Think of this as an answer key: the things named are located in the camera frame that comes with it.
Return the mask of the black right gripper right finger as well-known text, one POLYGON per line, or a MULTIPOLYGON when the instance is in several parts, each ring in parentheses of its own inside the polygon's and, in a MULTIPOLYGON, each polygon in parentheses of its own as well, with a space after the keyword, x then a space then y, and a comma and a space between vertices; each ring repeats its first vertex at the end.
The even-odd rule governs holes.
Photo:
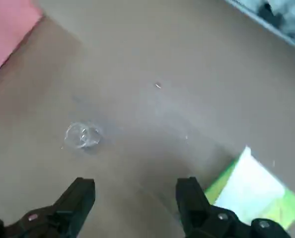
POLYGON ((278 223, 263 218, 250 225, 231 210, 211 205, 195 177, 179 178, 175 197, 186 238, 289 238, 278 223))

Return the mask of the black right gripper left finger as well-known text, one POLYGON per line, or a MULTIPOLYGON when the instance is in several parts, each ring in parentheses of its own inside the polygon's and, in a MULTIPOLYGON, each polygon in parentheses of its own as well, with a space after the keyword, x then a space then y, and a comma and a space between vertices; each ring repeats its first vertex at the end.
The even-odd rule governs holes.
POLYGON ((10 225, 0 219, 0 238, 75 238, 95 202, 92 178, 76 178, 52 205, 30 210, 10 225))

